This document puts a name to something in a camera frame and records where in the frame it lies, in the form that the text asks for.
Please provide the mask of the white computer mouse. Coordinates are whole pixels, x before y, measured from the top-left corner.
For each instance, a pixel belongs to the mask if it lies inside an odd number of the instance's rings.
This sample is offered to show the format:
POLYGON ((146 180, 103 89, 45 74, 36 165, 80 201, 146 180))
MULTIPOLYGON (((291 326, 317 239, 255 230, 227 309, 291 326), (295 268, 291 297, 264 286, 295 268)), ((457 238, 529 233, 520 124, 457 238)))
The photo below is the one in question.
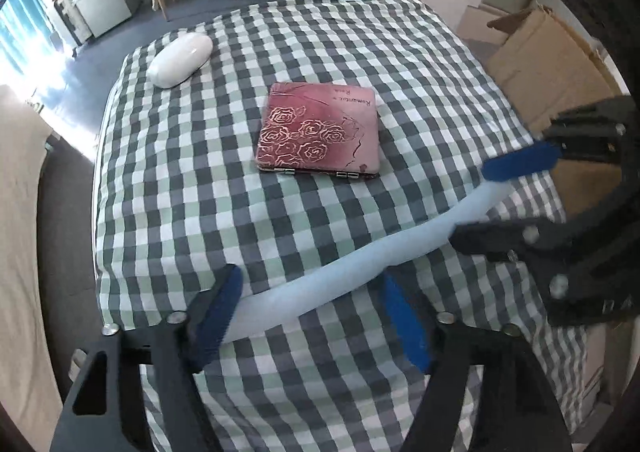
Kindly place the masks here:
POLYGON ((213 48, 213 41, 205 34, 180 35, 154 56, 146 76, 155 87, 174 88, 209 60, 213 48))

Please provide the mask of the beige sofa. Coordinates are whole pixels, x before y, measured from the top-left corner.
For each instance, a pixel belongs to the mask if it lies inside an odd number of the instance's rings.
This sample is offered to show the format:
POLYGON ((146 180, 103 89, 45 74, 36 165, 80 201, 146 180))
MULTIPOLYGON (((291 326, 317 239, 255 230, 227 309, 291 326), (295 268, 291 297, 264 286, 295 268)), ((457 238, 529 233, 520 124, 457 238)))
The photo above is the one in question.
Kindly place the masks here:
POLYGON ((62 411, 42 317, 37 206, 51 127, 1 87, 1 405, 29 445, 47 451, 62 411))

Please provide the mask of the checkered tablecloth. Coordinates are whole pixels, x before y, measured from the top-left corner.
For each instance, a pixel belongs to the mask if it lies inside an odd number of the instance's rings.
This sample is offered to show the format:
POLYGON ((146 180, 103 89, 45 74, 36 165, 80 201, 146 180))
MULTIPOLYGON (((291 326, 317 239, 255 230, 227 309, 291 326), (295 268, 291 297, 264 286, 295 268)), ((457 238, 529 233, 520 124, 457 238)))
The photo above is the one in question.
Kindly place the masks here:
MULTIPOLYGON (((495 82, 420 0, 285 0, 200 25, 213 59, 159 90, 167 44, 130 52, 107 100, 96 170, 96 289, 105 322, 148 326, 236 264, 246 294, 420 224, 480 183, 487 157, 529 144, 495 82), (381 171, 347 181, 255 166, 275 82, 376 94, 381 171)), ((427 380, 369 283, 232 342, 196 378, 227 451, 395 451, 427 380)))

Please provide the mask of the white foam tube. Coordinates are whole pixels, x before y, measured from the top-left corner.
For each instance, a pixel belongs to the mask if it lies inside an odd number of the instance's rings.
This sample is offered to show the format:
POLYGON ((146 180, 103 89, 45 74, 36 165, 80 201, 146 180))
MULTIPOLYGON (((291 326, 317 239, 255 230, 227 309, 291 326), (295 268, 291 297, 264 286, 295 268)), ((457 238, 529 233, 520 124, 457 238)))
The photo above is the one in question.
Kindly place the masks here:
POLYGON ((424 224, 386 235, 306 276, 242 298, 222 341, 235 342, 287 324, 356 290, 388 267, 437 250, 448 242, 456 227, 481 220, 512 191, 511 183, 486 181, 424 224))

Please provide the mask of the large cardboard box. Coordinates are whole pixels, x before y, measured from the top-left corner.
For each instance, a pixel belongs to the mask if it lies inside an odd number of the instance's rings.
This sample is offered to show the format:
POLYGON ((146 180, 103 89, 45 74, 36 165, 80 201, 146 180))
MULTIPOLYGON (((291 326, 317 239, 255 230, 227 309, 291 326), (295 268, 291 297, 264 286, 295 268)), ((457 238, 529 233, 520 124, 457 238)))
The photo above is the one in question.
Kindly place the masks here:
MULTIPOLYGON (((506 34, 506 41, 486 71, 532 134, 541 134, 563 111, 622 93, 588 42, 547 7, 508 14, 487 26, 506 34)), ((567 217, 596 206, 620 183, 620 172, 608 164, 564 160, 551 175, 567 217)))

